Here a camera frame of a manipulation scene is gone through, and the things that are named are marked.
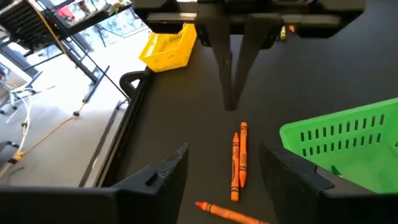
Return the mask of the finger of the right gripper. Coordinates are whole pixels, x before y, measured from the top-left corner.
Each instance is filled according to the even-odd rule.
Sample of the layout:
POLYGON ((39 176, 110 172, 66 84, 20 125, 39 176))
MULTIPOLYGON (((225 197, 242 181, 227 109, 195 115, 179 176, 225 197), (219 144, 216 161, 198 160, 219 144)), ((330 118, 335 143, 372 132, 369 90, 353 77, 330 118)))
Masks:
POLYGON ((231 84, 231 61, 232 54, 230 50, 229 34, 210 30, 208 31, 208 40, 218 64, 221 92, 223 95, 224 108, 226 110, 234 109, 234 101, 231 84))
POLYGON ((267 39, 269 29, 247 29, 244 32, 236 73, 233 81, 234 108, 237 109, 239 99, 246 84, 249 71, 267 39))

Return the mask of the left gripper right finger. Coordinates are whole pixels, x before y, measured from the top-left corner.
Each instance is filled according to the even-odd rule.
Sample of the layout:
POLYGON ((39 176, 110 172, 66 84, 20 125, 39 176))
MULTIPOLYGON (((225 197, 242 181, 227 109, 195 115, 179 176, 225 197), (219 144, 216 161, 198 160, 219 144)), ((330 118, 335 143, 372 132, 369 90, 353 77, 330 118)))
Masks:
POLYGON ((378 194, 262 142, 261 174, 279 223, 397 223, 397 194, 378 194))

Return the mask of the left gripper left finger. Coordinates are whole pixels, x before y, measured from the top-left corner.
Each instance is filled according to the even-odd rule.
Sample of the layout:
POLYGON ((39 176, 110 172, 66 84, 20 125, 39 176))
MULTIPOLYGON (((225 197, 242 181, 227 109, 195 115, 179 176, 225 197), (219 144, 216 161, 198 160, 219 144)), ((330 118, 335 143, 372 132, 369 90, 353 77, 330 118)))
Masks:
POLYGON ((1 187, 1 223, 176 223, 188 144, 111 187, 1 187))

